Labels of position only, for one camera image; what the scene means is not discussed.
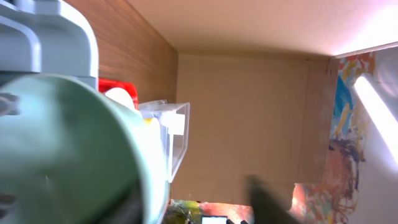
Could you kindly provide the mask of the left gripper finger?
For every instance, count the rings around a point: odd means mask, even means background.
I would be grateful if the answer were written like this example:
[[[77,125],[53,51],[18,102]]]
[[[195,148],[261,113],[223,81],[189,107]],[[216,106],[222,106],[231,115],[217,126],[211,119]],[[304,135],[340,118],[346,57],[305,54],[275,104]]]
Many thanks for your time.
[[[284,210],[265,185],[255,176],[246,178],[246,190],[255,224],[301,224]]]

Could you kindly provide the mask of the green bowl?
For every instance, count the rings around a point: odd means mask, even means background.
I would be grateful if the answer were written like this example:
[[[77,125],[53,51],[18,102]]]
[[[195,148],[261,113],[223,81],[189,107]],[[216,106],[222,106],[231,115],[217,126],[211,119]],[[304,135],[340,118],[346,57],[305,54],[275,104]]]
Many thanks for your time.
[[[1,86],[2,223],[160,223],[168,199],[140,112],[61,75]]]

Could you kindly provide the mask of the yellow plastic cup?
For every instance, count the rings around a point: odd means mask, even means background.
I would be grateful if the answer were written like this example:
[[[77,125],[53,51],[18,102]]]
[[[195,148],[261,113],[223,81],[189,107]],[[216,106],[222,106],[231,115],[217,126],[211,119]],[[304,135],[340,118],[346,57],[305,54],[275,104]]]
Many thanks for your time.
[[[152,123],[152,118],[144,118],[144,122],[146,123],[146,124],[151,124]]]

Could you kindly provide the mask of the grey dishwasher rack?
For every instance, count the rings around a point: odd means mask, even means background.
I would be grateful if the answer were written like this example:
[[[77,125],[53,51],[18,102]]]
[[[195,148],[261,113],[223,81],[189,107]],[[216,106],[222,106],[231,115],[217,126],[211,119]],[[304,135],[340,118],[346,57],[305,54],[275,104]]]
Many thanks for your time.
[[[1,0],[1,83],[54,73],[98,89],[99,50],[84,15],[62,0]]]

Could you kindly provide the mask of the clear plastic bin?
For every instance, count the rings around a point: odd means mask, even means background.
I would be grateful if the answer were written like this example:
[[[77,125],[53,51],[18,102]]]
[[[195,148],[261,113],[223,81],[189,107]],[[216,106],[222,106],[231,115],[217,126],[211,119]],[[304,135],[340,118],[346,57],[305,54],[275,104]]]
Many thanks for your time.
[[[145,119],[158,121],[167,178],[172,183],[188,149],[190,103],[150,101],[139,104],[139,111]]]

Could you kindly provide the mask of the light blue plate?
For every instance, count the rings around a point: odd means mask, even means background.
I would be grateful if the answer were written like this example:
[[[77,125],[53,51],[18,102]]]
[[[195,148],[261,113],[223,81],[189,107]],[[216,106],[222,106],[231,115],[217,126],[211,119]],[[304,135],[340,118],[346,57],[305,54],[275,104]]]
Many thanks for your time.
[[[131,96],[123,88],[111,88],[110,90],[104,92],[104,95],[126,109],[131,111],[136,109]]]

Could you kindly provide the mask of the red plastic tray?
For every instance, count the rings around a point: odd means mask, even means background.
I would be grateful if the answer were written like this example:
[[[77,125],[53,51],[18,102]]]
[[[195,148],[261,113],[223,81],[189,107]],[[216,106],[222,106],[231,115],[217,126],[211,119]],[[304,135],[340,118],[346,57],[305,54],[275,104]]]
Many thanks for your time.
[[[110,90],[111,88],[119,87],[119,88],[125,89],[131,96],[136,110],[139,108],[139,99],[138,99],[137,90],[136,90],[136,87],[132,83],[100,78],[98,84],[99,84],[98,90],[102,94],[104,94],[104,92]]]

